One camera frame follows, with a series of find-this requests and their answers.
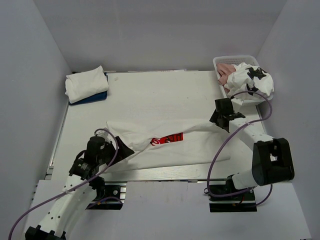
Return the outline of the white red-print t-shirt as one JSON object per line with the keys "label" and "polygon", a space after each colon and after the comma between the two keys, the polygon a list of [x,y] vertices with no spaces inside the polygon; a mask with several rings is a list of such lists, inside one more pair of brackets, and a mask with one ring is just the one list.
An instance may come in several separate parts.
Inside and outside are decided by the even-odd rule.
{"label": "white red-print t-shirt", "polygon": [[106,128],[133,151],[111,172],[207,164],[229,136],[206,119],[107,121]]}

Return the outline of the white black-print t-shirt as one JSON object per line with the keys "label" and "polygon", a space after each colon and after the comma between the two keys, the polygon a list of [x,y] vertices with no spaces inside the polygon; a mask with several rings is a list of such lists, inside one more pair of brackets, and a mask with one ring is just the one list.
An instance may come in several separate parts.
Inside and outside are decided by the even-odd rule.
{"label": "white black-print t-shirt", "polygon": [[256,65],[226,64],[227,72],[219,79],[227,96],[235,96],[241,100],[262,100],[274,92],[272,76]]}

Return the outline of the pink t-shirt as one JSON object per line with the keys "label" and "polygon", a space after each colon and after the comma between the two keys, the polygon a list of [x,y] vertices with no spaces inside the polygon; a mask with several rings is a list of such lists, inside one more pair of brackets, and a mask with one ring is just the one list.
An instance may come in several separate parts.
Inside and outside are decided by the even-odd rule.
{"label": "pink t-shirt", "polygon": [[218,82],[220,85],[224,86],[228,81],[229,75],[235,72],[236,68],[233,64],[225,64],[225,63],[218,63],[216,67],[217,67],[216,69],[217,73],[220,75]]}

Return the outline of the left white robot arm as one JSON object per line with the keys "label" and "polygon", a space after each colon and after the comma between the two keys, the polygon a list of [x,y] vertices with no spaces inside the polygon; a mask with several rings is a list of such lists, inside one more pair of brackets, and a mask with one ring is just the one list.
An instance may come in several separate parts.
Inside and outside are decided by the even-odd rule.
{"label": "left white robot arm", "polygon": [[134,154],[119,138],[117,146],[102,136],[89,139],[86,149],[75,158],[69,170],[62,196],[54,200],[52,208],[36,227],[30,226],[24,237],[27,240],[66,240],[80,215],[102,202],[122,204],[115,195],[108,195],[105,180],[98,175],[100,166],[113,166]]}

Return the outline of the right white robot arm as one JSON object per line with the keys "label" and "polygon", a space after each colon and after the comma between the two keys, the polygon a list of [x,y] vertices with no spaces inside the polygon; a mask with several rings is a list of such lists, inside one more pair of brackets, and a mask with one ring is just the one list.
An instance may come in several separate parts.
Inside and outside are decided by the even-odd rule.
{"label": "right white robot arm", "polygon": [[274,138],[260,132],[242,113],[235,111],[233,100],[216,100],[210,122],[229,133],[218,153],[222,152],[233,137],[239,137],[251,149],[252,162],[249,170],[228,176],[222,189],[211,185],[208,179],[208,195],[236,200],[257,186],[294,179],[295,170],[289,142],[285,138]]}

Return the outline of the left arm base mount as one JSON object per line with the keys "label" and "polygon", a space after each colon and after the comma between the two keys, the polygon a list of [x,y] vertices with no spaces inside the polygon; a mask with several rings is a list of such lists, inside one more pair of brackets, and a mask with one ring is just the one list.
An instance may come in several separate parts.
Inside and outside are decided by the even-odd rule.
{"label": "left arm base mount", "polygon": [[110,182],[97,177],[89,185],[95,191],[95,198],[87,206],[87,210],[120,210],[122,208],[126,197],[126,182]]}

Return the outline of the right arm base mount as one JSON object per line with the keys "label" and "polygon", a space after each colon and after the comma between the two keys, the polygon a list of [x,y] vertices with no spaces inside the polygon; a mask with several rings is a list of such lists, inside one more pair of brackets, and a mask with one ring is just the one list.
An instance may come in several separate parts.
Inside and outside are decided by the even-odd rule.
{"label": "right arm base mount", "polygon": [[256,197],[252,188],[243,193],[224,196],[240,191],[235,189],[231,182],[231,177],[223,179],[222,181],[210,181],[209,189],[213,194],[219,195],[219,197],[210,195],[207,187],[203,190],[203,193],[208,196],[209,210],[211,213],[257,212]]}

